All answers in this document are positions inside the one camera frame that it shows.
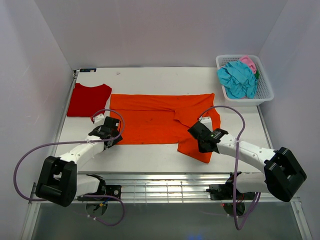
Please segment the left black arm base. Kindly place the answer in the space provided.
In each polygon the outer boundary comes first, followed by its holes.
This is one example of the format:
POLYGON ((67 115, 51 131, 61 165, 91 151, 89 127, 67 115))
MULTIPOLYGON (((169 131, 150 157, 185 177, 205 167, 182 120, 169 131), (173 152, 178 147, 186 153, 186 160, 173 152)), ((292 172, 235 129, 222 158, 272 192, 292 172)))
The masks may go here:
POLYGON ((86 174, 77 176, 77 187, 75 198, 78 201, 105 201, 112 196, 120 199, 122 192, 121 185, 108 185, 105 179, 96 174, 86 174))

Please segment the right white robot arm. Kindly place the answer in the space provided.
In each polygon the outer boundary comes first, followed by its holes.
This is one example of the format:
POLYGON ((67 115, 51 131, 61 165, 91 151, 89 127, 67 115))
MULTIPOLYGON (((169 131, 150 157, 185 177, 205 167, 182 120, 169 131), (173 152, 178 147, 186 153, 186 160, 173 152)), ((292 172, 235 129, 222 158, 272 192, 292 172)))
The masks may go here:
POLYGON ((237 199, 246 193, 267 193, 280 201, 290 202, 307 179, 305 171, 291 150, 263 148, 238 141, 227 131, 211 131, 201 122, 188 129, 201 153, 218 153, 234 157, 259 170, 258 173, 235 171, 224 185, 212 192, 217 199, 237 199))

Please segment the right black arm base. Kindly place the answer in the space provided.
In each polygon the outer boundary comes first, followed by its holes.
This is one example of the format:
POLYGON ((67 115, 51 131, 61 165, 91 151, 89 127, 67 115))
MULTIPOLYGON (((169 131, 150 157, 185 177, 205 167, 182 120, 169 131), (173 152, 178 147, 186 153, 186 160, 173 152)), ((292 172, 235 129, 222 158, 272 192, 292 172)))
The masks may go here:
MULTIPOLYGON (((209 193, 211 200, 232 200, 233 199, 233 183, 234 173, 230 173, 229 178, 223 184, 210 184, 206 189, 209 193)), ((253 200, 255 197, 254 192, 240 193, 236 190, 236 201, 240 202, 243 200, 253 200)))

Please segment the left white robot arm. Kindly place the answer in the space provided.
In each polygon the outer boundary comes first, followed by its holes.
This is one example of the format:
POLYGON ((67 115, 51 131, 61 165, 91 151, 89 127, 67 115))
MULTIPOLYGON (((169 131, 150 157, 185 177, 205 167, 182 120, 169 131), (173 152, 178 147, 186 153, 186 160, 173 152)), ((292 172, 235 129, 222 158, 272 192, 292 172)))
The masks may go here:
POLYGON ((42 165, 35 195, 63 207, 79 197, 81 200, 100 200, 106 195, 106 183, 96 174, 81 175, 78 171, 95 155, 120 142, 121 121, 102 114, 93 118, 94 129, 84 143, 68 152, 48 156, 42 165))

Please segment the orange t shirt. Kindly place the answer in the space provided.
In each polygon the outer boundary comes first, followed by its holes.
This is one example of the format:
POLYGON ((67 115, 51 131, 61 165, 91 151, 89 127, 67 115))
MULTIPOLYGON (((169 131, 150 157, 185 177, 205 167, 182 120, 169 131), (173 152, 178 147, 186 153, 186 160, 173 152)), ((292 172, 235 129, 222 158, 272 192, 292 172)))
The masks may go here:
POLYGON ((211 153, 201 153, 197 141, 188 132, 200 116, 210 117, 211 126, 221 125, 213 109, 215 94, 143 95, 112 94, 110 116, 122 116, 121 145, 177 144, 178 152, 208 164, 211 153))

